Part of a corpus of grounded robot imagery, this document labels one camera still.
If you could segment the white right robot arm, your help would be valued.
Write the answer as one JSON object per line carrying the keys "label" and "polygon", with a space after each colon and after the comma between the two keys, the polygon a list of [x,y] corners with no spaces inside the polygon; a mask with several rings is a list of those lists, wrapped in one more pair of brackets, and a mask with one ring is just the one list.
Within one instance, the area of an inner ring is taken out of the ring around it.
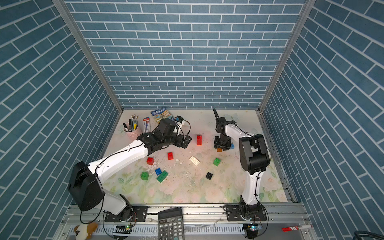
{"label": "white right robot arm", "polygon": [[245,188],[239,202],[240,216],[247,220],[268,221],[269,214],[266,207],[260,202],[261,178],[270,165],[269,148],[261,134],[251,135],[242,130],[237,122],[228,121],[220,117],[217,110],[213,110],[216,120],[214,148],[227,151],[232,142],[238,144],[239,159],[246,174]]}

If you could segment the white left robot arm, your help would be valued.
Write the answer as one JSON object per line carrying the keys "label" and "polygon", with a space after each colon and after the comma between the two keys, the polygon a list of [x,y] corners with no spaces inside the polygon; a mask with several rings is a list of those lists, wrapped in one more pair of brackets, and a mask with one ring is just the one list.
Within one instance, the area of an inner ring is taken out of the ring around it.
{"label": "white left robot arm", "polygon": [[152,132],[140,134],[121,150],[89,164],[83,161],[75,164],[68,190],[80,211],[99,209],[115,216],[118,221],[130,221],[133,218],[132,205],[125,196],[106,190],[104,182],[135,161],[170,145],[187,148],[192,138],[182,131],[182,127],[188,123],[180,116],[175,120],[162,119]]}

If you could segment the green lego brick right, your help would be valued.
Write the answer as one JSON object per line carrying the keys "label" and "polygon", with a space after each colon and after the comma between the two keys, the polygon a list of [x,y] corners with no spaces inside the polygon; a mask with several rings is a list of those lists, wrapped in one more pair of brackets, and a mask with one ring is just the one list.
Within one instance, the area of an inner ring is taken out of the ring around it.
{"label": "green lego brick right", "polygon": [[218,167],[220,163],[221,163],[221,160],[219,158],[215,158],[213,164]]}

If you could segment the white flat lego plate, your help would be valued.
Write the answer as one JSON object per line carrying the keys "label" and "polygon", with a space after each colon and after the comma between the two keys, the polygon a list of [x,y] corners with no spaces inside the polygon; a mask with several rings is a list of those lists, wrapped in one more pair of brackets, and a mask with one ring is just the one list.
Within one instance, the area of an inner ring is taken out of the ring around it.
{"label": "white flat lego plate", "polygon": [[189,160],[190,160],[195,166],[197,166],[197,165],[200,164],[200,161],[199,161],[197,158],[195,158],[194,156],[191,156],[191,157],[189,158]]}

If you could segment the black lego brick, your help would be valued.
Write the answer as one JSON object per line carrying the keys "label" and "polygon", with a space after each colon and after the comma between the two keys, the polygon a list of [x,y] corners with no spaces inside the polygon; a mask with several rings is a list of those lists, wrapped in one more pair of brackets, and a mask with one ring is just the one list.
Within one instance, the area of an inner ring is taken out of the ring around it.
{"label": "black lego brick", "polygon": [[206,179],[211,180],[212,177],[213,177],[213,174],[212,174],[212,173],[208,172],[208,173],[206,174]]}

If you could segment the blue small lego brick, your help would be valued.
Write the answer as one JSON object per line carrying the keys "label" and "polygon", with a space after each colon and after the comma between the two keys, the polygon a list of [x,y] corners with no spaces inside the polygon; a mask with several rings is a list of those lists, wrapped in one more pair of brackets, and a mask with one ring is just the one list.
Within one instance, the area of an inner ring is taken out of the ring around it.
{"label": "blue small lego brick", "polygon": [[162,170],[160,168],[155,169],[155,173],[157,176],[159,176],[162,173]]}

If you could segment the green long lego brick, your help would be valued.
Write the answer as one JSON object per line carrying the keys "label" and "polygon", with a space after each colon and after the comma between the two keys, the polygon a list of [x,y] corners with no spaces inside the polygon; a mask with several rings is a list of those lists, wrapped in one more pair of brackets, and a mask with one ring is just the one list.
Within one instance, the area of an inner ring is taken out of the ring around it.
{"label": "green long lego brick", "polygon": [[167,171],[163,171],[158,177],[157,177],[157,180],[162,183],[166,177],[168,176],[168,172]]}

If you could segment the green square lego brick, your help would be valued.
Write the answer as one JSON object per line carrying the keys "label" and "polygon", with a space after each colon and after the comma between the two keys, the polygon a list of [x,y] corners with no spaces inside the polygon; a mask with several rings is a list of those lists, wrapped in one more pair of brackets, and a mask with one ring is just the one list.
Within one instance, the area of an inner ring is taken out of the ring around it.
{"label": "green square lego brick", "polygon": [[149,173],[148,172],[142,172],[141,173],[141,179],[143,181],[147,181],[149,179]]}

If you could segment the blue Treehouse paperback book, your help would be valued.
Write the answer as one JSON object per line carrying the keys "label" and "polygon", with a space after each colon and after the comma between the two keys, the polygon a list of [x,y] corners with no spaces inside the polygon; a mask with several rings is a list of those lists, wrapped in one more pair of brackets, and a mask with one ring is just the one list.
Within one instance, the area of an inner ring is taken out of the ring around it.
{"label": "blue Treehouse paperback book", "polygon": [[154,111],[151,111],[151,115],[155,121],[159,124],[162,119],[175,120],[174,116],[168,111],[167,108],[160,108]]}

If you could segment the HB pencil box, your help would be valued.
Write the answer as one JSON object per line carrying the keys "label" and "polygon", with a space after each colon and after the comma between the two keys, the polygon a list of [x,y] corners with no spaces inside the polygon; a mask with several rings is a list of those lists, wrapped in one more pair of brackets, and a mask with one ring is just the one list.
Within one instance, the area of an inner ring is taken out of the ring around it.
{"label": "HB pencil box", "polygon": [[150,118],[146,117],[143,119],[143,132],[144,133],[149,133],[151,131],[151,123],[150,123]]}

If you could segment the pink metal pencil bucket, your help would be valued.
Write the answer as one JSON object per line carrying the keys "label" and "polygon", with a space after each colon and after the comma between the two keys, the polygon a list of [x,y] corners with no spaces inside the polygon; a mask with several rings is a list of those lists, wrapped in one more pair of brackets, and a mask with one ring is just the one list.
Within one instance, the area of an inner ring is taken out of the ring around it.
{"label": "pink metal pencil bucket", "polygon": [[136,128],[135,130],[130,130],[129,125],[123,123],[124,132],[128,135],[129,138],[136,139],[143,132],[140,128]]}

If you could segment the bundle of pencils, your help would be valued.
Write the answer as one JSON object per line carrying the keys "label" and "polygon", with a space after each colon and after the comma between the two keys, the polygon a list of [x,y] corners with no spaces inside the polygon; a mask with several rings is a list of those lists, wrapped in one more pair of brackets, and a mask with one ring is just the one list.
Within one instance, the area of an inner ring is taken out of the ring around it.
{"label": "bundle of pencils", "polygon": [[129,131],[133,132],[137,129],[137,127],[138,127],[138,116],[132,115],[131,118],[129,119]]}

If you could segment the black calculator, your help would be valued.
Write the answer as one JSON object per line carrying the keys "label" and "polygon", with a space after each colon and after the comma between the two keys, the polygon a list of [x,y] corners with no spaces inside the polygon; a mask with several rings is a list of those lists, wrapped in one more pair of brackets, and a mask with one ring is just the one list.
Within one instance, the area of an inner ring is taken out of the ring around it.
{"label": "black calculator", "polygon": [[182,208],[171,208],[158,212],[158,239],[185,239]]}

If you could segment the red white marker pen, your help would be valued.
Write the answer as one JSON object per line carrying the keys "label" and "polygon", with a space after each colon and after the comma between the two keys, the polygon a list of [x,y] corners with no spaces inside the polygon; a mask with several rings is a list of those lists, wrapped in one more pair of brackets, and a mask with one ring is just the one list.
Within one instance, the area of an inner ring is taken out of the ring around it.
{"label": "red white marker pen", "polygon": [[311,229],[312,227],[313,227],[313,225],[311,225],[311,224],[298,225],[298,226],[282,228],[282,231],[283,232],[298,231],[298,230]]}

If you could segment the plush toy dog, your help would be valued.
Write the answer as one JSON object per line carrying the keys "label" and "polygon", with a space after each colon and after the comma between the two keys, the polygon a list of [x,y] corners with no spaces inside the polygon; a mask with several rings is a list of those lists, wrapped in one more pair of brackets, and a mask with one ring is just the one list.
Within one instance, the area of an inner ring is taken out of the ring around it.
{"label": "plush toy dog", "polygon": [[76,240],[90,240],[92,238],[92,234],[97,230],[98,228],[97,223],[90,223],[90,224],[80,224],[75,226],[74,233],[76,235]]}

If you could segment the aluminium corner post left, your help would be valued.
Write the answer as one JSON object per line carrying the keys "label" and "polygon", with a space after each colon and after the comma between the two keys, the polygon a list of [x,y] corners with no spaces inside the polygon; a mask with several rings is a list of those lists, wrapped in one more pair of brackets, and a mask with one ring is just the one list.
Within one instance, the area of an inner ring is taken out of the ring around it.
{"label": "aluminium corner post left", "polygon": [[121,114],[124,110],[123,106],[119,102],[116,94],[114,93],[112,87],[110,86],[104,72],[102,71],[99,63],[97,62],[94,54],[92,53],[91,48],[89,47],[87,41],[85,40],[79,26],[77,25],[74,17],[72,16],[71,12],[69,11],[65,1],[62,0],[52,0],[53,4],[55,5],[56,9],[58,10],[59,14],[63,18],[64,22],[68,26],[71,34],[75,38],[77,44],[79,45],[80,49],[84,53],[85,57],[89,61],[92,69],[96,73],[97,77],[99,78],[100,82],[104,86],[105,90],[107,91],[109,97],[111,98],[112,102],[114,103],[116,109]]}

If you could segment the aluminium corner post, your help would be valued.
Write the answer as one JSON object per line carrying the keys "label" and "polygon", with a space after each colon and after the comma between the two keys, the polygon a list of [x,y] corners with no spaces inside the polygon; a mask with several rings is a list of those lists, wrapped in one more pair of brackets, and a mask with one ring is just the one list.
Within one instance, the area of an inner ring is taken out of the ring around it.
{"label": "aluminium corner post", "polygon": [[279,81],[279,78],[283,72],[283,69],[284,69],[287,61],[288,61],[288,58],[289,58],[289,56],[290,56],[298,38],[299,38],[299,35],[300,35],[300,33],[304,27],[306,20],[309,17],[309,14],[310,14],[315,2],[316,2],[315,0],[306,1],[304,6],[303,6],[303,9],[301,10],[298,21],[293,28],[290,39],[287,42],[287,45],[286,45],[284,52],[281,56],[279,64],[275,70],[273,77],[271,78],[270,84],[269,84],[267,91],[263,97],[263,100],[260,104],[260,107],[259,107],[260,113],[262,113],[267,107],[268,101],[272,96],[273,90]]}
{"label": "aluminium corner post", "polygon": [[71,12],[69,11],[65,1],[62,0],[52,0],[53,4],[55,5],[56,9],[58,10],[59,14],[63,18],[64,22],[68,26],[71,34],[75,38],[77,44],[79,45],[80,49],[84,53],[85,57],[89,61],[92,69],[96,73],[97,77],[99,78],[100,82],[104,86],[105,90],[107,91],[109,97],[111,98],[112,102],[114,103],[116,109],[121,114],[124,110],[123,106],[119,102],[116,94],[114,93],[112,87],[110,86],[104,72],[102,71],[99,63],[97,62],[94,54],[92,53],[91,48],[89,47],[87,41],[85,40],[79,26],[77,25],[74,17],[72,16]]}

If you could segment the aluminium corner post right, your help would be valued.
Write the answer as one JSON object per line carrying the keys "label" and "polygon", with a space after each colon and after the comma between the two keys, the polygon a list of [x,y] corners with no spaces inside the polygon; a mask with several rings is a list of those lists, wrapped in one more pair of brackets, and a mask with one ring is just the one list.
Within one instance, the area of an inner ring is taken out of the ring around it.
{"label": "aluminium corner post right", "polygon": [[269,84],[267,91],[263,97],[263,100],[260,104],[260,107],[259,107],[260,113],[262,113],[267,107],[268,101],[272,96],[273,90],[279,81],[279,78],[283,72],[283,69],[284,69],[287,61],[288,61],[288,58],[289,58],[289,56],[290,56],[298,38],[299,38],[299,35],[300,35],[300,33],[304,27],[306,20],[309,17],[309,14],[310,14],[315,2],[316,2],[315,0],[306,1],[304,6],[303,6],[303,9],[301,10],[298,21],[293,28],[290,39],[287,42],[287,45],[286,45],[284,52],[281,56],[279,64],[275,70],[273,77],[271,78],[270,84]]}

